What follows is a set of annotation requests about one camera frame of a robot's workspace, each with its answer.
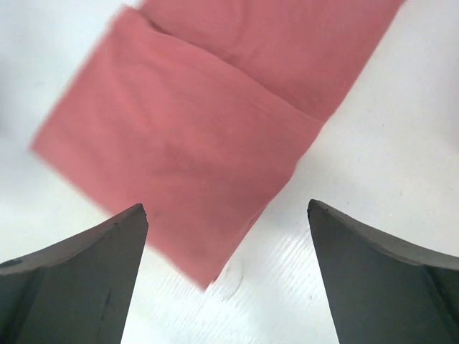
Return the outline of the pink t shirt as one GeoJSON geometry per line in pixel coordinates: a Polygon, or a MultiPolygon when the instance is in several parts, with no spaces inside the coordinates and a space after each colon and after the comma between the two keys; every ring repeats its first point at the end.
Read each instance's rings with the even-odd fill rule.
{"type": "Polygon", "coordinates": [[[201,288],[290,180],[400,1],[144,1],[114,18],[33,151],[201,288]]]}

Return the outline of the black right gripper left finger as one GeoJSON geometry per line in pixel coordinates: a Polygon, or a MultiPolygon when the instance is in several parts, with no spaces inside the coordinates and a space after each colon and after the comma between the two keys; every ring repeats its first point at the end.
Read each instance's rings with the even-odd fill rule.
{"type": "Polygon", "coordinates": [[[1,342],[120,343],[147,232],[136,204],[1,263],[1,342]]]}

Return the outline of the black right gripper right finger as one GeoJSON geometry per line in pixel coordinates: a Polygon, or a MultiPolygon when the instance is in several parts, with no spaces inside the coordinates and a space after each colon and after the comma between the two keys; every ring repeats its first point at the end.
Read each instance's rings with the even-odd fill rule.
{"type": "Polygon", "coordinates": [[[311,200],[308,220],[340,343],[457,343],[458,258],[311,200]]]}

